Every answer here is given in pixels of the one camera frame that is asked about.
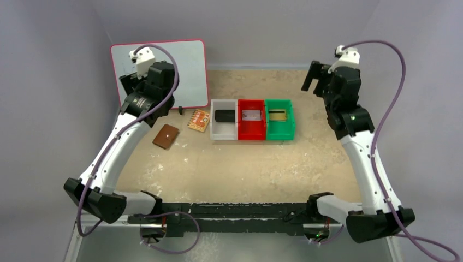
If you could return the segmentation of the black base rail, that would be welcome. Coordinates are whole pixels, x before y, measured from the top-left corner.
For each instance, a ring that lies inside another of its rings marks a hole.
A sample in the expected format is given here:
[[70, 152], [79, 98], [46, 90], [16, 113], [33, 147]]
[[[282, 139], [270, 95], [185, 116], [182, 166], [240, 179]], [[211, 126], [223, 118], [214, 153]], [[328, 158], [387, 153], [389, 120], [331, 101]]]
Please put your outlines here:
[[164, 203], [157, 217], [131, 215], [129, 224], [161, 226], [167, 237], [185, 233], [283, 233], [322, 240], [335, 233], [333, 219], [315, 214], [307, 203]]

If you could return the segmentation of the gold card in green bin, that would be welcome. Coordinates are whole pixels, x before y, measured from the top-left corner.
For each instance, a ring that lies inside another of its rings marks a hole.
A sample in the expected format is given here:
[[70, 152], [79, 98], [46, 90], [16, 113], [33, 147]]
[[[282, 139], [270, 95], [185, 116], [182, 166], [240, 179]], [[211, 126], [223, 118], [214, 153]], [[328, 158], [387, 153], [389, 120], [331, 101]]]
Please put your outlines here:
[[268, 111], [268, 120], [273, 122], [286, 122], [288, 119], [287, 111], [282, 109], [275, 109]]

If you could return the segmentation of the pink framed whiteboard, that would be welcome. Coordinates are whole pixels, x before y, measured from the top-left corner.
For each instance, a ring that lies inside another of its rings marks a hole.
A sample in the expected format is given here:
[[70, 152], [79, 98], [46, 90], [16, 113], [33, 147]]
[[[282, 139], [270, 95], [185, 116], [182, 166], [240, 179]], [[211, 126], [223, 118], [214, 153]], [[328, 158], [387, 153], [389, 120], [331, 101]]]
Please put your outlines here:
[[[127, 92], [119, 77], [136, 72], [129, 53], [143, 43], [114, 44], [110, 48], [118, 96], [123, 103]], [[175, 59], [179, 68], [180, 84], [173, 94], [173, 109], [203, 108], [209, 104], [207, 87], [206, 48], [200, 39], [157, 41], [156, 45], [166, 49]]]

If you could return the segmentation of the brown leather card holder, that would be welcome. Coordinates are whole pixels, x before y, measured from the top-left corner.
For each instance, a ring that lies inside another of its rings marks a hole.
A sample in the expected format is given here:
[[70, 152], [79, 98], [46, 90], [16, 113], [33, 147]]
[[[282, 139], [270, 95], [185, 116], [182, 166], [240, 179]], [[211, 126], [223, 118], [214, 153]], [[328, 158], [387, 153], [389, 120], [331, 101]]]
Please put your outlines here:
[[179, 132], [178, 128], [165, 124], [153, 139], [152, 143], [164, 150], [167, 150], [175, 142]]

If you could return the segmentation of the green plastic bin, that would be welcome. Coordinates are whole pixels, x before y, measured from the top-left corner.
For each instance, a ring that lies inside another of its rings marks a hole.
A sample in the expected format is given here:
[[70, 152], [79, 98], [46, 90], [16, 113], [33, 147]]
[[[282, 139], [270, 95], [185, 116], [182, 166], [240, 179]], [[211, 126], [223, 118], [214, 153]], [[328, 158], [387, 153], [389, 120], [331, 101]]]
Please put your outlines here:
[[[293, 104], [289, 99], [266, 99], [266, 139], [267, 140], [293, 140], [295, 135], [295, 117]], [[270, 119], [272, 111], [285, 111], [286, 119], [274, 121]]]

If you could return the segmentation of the silver card in red bin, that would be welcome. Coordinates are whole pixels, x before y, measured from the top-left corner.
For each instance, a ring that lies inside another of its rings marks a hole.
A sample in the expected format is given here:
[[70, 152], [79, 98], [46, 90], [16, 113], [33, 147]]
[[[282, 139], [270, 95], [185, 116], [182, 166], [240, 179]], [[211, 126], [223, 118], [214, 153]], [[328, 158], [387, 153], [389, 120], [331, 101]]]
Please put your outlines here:
[[261, 121], [262, 113], [260, 110], [242, 110], [241, 119], [243, 121]]

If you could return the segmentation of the black card in white bin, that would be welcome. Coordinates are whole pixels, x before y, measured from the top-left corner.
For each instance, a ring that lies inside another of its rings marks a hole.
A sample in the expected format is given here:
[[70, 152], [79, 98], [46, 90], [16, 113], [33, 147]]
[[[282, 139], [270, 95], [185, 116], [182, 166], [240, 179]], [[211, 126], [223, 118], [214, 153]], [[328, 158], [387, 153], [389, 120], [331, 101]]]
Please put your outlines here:
[[235, 110], [219, 109], [214, 112], [214, 120], [221, 123], [234, 123]]

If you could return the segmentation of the white plastic bin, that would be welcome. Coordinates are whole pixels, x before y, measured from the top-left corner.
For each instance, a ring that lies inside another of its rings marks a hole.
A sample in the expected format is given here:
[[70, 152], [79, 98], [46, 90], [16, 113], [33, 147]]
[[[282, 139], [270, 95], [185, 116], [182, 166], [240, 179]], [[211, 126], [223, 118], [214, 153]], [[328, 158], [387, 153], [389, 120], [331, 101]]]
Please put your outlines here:
[[210, 139], [238, 139], [238, 100], [212, 99], [210, 104]]

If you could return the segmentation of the orange patterned card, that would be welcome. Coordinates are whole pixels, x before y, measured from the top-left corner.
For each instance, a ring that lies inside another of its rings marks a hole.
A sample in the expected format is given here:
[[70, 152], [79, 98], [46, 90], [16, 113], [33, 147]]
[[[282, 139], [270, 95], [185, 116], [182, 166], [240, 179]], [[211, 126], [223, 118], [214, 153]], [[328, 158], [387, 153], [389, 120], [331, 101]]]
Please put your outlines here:
[[190, 118], [187, 127], [204, 133], [210, 123], [210, 113], [196, 109]]

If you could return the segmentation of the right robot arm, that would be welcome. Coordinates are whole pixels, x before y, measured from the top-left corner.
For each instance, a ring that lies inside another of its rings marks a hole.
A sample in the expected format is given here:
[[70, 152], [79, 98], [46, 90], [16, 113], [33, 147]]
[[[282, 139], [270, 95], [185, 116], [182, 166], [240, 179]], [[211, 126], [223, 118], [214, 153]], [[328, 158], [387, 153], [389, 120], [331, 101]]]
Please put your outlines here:
[[329, 65], [312, 61], [302, 86], [308, 91], [318, 82], [314, 94], [321, 97], [330, 128], [341, 143], [354, 170], [361, 203], [349, 203], [333, 193], [312, 194], [306, 214], [313, 222], [329, 217], [342, 223], [356, 243], [393, 236], [415, 220], [411, 208], [404, 208], [392, 189], [378, 156], [371, 152], [375, 127], [369, 112], [358, 104], [360, 70], [346, 66], [329, 72]]

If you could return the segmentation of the red plastic bin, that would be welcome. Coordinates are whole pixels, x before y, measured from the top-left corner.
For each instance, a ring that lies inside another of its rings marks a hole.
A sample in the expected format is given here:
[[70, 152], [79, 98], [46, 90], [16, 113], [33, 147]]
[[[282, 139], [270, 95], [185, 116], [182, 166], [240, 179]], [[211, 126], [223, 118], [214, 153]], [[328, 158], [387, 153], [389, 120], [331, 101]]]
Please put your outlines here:
[[[261, 121], [243, 121], [242, 110], [260, 110]], [[263, 99], [239, 99], [238, 100], [238, 139], [239, 140], [265, 140], [266, 139], [266, 113]]]

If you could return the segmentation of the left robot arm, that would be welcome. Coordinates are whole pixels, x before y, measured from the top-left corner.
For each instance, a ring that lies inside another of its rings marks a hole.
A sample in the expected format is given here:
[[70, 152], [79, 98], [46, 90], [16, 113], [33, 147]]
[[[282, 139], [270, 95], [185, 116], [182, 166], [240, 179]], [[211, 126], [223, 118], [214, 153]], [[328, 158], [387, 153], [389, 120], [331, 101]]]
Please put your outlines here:
[[161, 220], [161, 199], [141, 191], [116, 192], [122, 169], [139, 141], [153, 127], [157, 118], [166, 116], [173, 107], [173, 92], [179, 85], [177, 66], [166, 61], [149, 66], [147, 76], [122, 77], [124, 87], [132, 88], [122, 103], [116, 124], [90, 166], [79, 178], [69, 178], [65, 192], [78, 206], [78, 215], [86, 211], [113, 223], [122, 215], [142, 215], [149, 223]]

